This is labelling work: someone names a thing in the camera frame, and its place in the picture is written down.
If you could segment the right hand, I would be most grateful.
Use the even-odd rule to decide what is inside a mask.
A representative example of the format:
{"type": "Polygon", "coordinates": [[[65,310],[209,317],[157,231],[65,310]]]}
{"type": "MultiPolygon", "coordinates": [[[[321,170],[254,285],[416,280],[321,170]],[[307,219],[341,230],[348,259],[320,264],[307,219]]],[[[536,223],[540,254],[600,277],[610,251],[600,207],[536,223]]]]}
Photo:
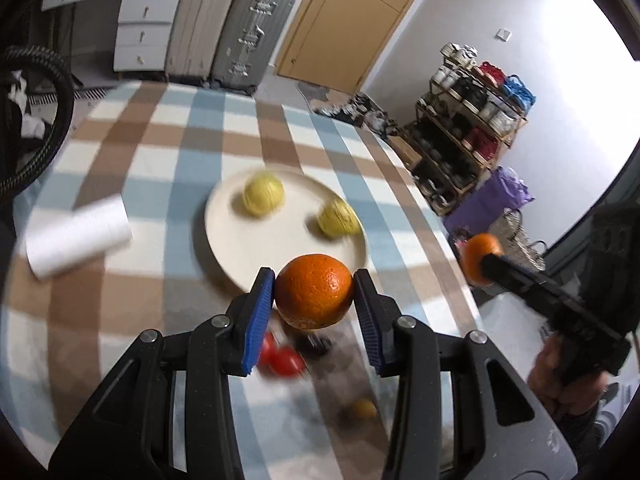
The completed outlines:
{"type": "Polygon", "coordinates": [[[544,343],[527,377],[527,385],[552,417],[585,414],[600,401],[608,388],[608,373],[591,374],[563,385],[556,372],[561,349],[560,336],[553,335],[544,343]]]}

